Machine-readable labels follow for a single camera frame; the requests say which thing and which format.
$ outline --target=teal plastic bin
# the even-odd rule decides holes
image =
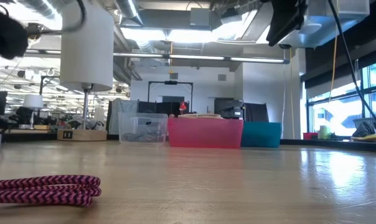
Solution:
[[[241,147],[279,147],[281,123],[245,122]]]

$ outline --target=table surface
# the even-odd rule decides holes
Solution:
[[[4,144],[0,179],[101,178],[88,208],[0,205],[0,223],[376,223],[376,153],[282,146]]]

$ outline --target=lamp shade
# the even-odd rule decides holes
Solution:
[[[93,84],[92,91],[108,91],[113,85],[112,16],[84,0],[87,16],[82,29],[62,35],[60,84],[69,90],[82,90]],[[80,20],[80,9],[72,1],[62,9],[63,27]]]
[[[32,109],[41,109],[43,108],[43,96],[26,95],[22,106]]]

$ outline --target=pink braided cable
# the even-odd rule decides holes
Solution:
[[[101,194],[98,177],[53,175],[0,180],[0,203],[89,206]]]

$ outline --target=red object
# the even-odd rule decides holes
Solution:
[[[240,148],[243,121],[212,118],[169,118],[172,147]]]
[[[186,109],[187,109],[186,103],[185,102],[181,102],[180,103],[180,110],[183,111],[183,110],[186,110]]]
[[[313,136],[318,138],[318,133],[303,133],[303,139],[304,140],[312,140]]]
[[[0,203],[89,206],[101,180],[88,175],[53,175],[0,180]]]

